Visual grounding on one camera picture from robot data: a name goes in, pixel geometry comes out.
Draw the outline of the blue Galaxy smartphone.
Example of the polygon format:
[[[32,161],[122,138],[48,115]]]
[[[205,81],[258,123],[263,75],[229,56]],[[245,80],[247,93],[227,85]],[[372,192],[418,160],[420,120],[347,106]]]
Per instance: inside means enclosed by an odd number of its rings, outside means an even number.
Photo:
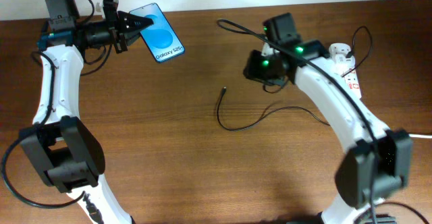
[[[185,53],[185,47],[157,3],[133,9],[130,14],[153,21],[153,25],[140,33],[157,63],[163,63]]]

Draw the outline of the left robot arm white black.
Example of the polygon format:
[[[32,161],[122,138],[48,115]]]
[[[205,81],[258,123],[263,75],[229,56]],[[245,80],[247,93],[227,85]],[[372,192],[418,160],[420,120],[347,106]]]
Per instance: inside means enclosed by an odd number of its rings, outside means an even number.
[[[80,17],[75,0],[45,0],[49,19],[37,42],[43,67],[38,110],[32,127],[20,131],[20,146],[43,183],[67,194],[93,223],[133,223],[105,177],[105,156],[82,123],[79,85],[88,49],[127,51],[150,18],[117,9],[103,0],[103,20]]]

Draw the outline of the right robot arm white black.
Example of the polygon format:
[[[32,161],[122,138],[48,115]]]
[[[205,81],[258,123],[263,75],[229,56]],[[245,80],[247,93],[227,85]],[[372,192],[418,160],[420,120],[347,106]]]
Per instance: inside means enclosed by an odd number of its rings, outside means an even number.
[[[252,51],[244,69],[266,86],[290,81],[317,106],[345,157],[336,174],[337,196],[318,223],[382,223],[376,206],[408,185],[412,139],[375,117],[336,69],[336,56],[318,40],[304,42],[290,13],[263,22],[261,37],[274,52]]]

